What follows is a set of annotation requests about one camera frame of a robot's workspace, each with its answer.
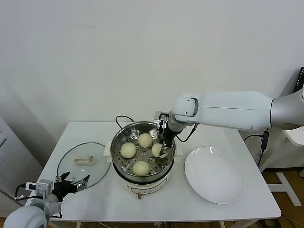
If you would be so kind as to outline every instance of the wooden floor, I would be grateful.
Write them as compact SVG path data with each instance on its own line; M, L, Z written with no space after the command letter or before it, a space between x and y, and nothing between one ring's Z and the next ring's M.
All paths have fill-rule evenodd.
M299 200L304 204L304 178L300 178L298 172L296 171L285 171L283 172L289 183L296 192ZM279 181L274 172L264 172L263 176L268 184L278 184ZM274 193L274 197L282 211L282 214L286 217L290 217L293 220L298 221L299 223L304 224L304 206L294 207L290 202L286 193ZM279 218L282 228L300 228L304 227L294 223L294 226L285 218ZM4 219L0 218L0 228L3 227ZM229 228L234 222L225 222L225 226ZM175 223L177 228L199 228L195 223ZM75 222L62 222L60 225L57 224L60 228L75 228ZM201 222L199 223L204 228L219 228L220 225L218 222ZM108 223L108 226L111 228L116 228L116 223ZM105 228L105 226L98 223L83 223L81 228ZM155 228L153 223L118 223L117 228ZM176 228L173 223L165 224L164 228ZM250 226L250 228L259 228L257 223Z

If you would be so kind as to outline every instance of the white plate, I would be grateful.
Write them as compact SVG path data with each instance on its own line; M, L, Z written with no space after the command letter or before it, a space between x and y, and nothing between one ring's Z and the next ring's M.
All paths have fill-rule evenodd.
M239 200L246 189L246 178L229 151L200 147L188 155L185 172L191 187L203 198L218 204Z

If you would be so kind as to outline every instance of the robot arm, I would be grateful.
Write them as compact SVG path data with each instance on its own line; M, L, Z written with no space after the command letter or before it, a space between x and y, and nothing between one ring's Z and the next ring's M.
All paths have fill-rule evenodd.
M304 89L278 98L258 92L184 94L169 112L164 147L171 147L172 139L186 126L200 123L249 131L295 129L304 125Z
M18 208L12 212L4 222L4 228L46 228L50 218L61 218L61 202L69 193L76 193L86 188L90 175L78 181L67 181L65 178L70 172L56 177L54 189L51 190L51 180L40 180L35 183L27 183L33 186L36 197L29 206Z

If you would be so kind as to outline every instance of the steamer basket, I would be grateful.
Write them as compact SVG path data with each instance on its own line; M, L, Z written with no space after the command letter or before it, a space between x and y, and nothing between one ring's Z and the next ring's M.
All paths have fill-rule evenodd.
M138 144L138 136L142 133L149 133L153 138L153 144L148 148L142 148ZM161 133L157 129L157 124L151 122L136 122L125 126L113 138L110 152L113 166L117 173L125 180L136 184L153 183L163 178L172 168L175 155L175 142L168 150L165 158L156 158L152 154L152 146L159 143ZM124 143L133 143L136 146L136 154L129 159L120 154L120 148ZM132 173L133 165L138 161L149 164L150 173L147 176L136 176Z

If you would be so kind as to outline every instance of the steamed bun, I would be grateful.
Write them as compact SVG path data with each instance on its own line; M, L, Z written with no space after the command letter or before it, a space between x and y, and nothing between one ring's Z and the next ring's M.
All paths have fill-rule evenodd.
M157 157L157 158L164 158L167 156L167 154L163 154L163 155L160 155L160 152L161 152L161 149L162 149L162 144L160 143L156 143L153 145L152 147L152 154L154 157Z
M136 147L131 142L126 142L120 148L120 153L124 158L131 158L136 154Z
M145 161L138 161L133 165L132 172L136 176L146 176L150 173L150 168Z
M138 137L138 144L143 148L147 148L151 146L152 143L153 143L153 138L148 133L141 134Z

